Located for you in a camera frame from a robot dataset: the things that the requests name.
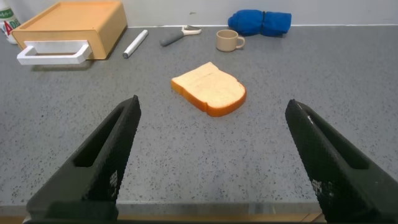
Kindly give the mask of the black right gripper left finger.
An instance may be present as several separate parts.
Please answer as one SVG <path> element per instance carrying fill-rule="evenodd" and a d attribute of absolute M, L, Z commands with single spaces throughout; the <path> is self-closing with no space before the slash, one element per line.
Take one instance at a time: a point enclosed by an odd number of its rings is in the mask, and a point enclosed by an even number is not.
<path fill-rule="evenodd" d="M 137 96 L 118 104 L 28 201 L 26 222 L 116 223 L 140 118 Z"/>

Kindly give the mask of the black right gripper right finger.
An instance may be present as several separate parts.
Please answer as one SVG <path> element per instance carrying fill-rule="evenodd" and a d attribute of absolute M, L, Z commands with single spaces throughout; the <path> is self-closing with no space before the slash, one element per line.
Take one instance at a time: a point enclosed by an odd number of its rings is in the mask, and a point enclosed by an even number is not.
<path fill-rule="evenodd" d="M 397 221 L 396 180 L 309 106 L 290 100 L 285 118 L 326 221 Z"/>

